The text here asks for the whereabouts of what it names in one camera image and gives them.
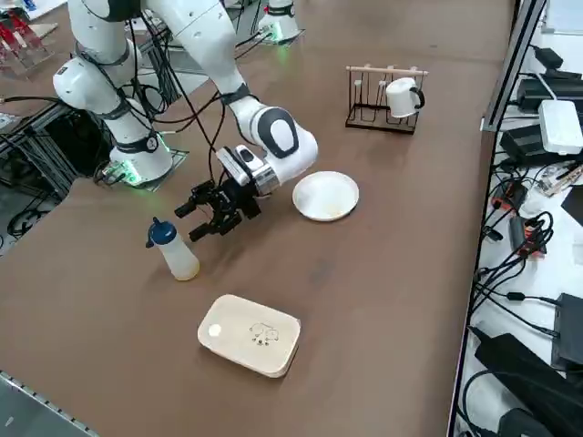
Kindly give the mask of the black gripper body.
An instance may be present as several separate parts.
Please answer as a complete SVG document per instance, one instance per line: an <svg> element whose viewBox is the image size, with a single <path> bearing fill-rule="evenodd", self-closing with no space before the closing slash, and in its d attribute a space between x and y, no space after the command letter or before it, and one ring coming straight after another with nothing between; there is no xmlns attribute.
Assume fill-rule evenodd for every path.
<svg viewBox="0 0 583 437"><path fill-rule="evenodd" d="M219 183L219 189L231 206L247 219L253 219L261 214L256 201L258 192L253 182L241 186L233 177L227 177Z"/></svg>

